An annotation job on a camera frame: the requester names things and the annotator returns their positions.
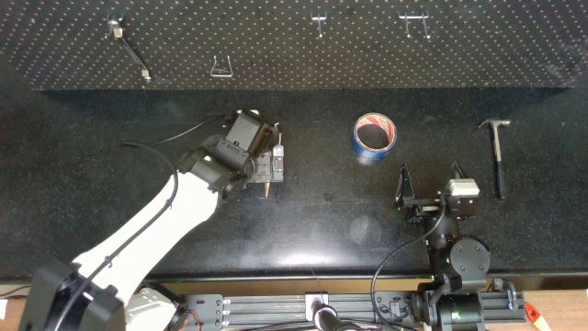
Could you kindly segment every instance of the hammer handle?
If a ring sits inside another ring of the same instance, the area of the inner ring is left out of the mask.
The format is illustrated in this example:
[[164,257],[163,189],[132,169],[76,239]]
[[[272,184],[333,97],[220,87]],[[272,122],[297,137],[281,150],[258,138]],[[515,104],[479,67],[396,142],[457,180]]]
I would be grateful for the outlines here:
[[506,199],[506,178],[502,161],[496,161],[496,185],[498,186],[498,200]]

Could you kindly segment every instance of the hammer head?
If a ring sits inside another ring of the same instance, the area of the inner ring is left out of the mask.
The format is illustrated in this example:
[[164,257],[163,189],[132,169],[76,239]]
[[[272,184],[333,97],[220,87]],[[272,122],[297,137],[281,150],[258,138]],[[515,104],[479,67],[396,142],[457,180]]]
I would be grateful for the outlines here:
[[496,119],[496,118],[491,118],[491,119],[487,119],[484,122],[482,122],[479,126],[479,128],[481,128],[482,125],[484,124],[490,124],[490,126],[492,126],[493,128],[500,126],[500,125],[511,125],[511,121],[510,120],[500,120],[500,119]]

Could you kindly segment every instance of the robotic arm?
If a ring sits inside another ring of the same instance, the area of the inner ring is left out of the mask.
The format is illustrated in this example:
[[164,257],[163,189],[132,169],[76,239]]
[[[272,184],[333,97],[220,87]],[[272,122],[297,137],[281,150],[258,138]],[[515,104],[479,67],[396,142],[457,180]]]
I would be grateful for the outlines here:
[[[178,173],[116,233],[71,265],[54,259],[40,268],[19,329],[164,329],[179,308],[177,303],[159,291],[150,291],[149,297],[133,293],[185,234],[215,212],[220,200],[230,199],[248,181],[283,181],[283,147],[269,148],[272,136],[277,142],[276,126],[253,111],[237,112],[227,136],[213,137],[186,153]],[[256,174],[260,165],[269,167],[264,167],[263,177]],[[162,206],[169,208],[153,220]]]

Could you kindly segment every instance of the blue painter's tape roll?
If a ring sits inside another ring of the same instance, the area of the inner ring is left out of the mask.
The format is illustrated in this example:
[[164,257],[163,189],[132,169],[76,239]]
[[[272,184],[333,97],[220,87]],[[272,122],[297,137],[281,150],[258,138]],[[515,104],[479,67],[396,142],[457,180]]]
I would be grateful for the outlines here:
[[[386,132],[388,145],[386,145],[384,148],[371,148],[366,146],[366,144],[362,142],[357,136],[357,130],[359,130],[359,128],[363,127],[364,125],[379,126],[384,132]],[[366,157],[368,159],[380,160],[388,155],[396,143],[396,137],[396,126],[391,119],[382,114],[368,113],[360,117],[353,126],[353,149],[359,156]]]

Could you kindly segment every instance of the tabletop surface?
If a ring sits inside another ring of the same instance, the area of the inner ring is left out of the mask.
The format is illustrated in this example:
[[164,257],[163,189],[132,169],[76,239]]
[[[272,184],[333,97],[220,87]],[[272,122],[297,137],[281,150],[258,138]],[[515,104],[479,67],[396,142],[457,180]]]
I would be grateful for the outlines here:
[[[125,140],[151,142],[212,114],[258,109],[279,122],[285,181],[250,185],[187,234],[150,278],[365,276],[395,246],[422,234],[392,208],[400,166],[432,198],[459,161],[481,189],[463,234],[491,249],[491,274],[588,271],[585,208],[588,88],[7,93],[0,107],[0,279],[28,280],[48,257],[97,245],[148,203],[167,168]],[[351,132],[364,113],[391,118],[398,141],[361,165]],[[494,197],[489,117],[501,129],[508,199]],[[172,159],[218,131],[211,124],[159,148]],[[424,244],[384,274],[428,274]]]

